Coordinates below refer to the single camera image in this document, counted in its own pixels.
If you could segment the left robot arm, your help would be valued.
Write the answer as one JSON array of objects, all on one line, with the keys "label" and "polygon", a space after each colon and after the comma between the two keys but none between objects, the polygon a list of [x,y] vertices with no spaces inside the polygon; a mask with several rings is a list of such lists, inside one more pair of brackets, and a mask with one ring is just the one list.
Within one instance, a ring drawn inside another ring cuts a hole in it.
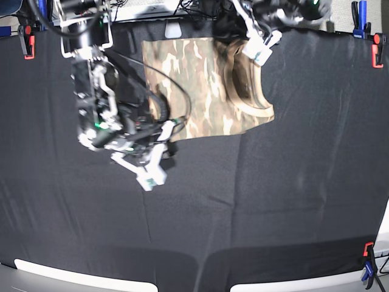
[{"label": "left robot arm", "polygon": [[301,23],[321,24],[331,14],[331,1],[232,1],[242,17],[248,37],[242,53],[263,66],[272,55],[272,47],[282,38],[281,29]]}]

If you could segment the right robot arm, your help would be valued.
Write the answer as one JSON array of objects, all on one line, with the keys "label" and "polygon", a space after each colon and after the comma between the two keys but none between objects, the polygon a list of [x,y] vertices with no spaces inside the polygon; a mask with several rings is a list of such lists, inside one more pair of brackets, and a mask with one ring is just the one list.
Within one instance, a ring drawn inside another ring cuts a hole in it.
[{"label": "right robot arm", "polygon": [[55,1],[61,32],[61,53],[72,59],[71,77],[78,110],[78,141],[92,150],[106,150],[118,165],[136,175],[146,192],[165,184],[161,160],[176,122],[168,103],[147,87],[136,104],[117,98],[120,76],[132,79],[110,59],[111,9],[108,1]]}]

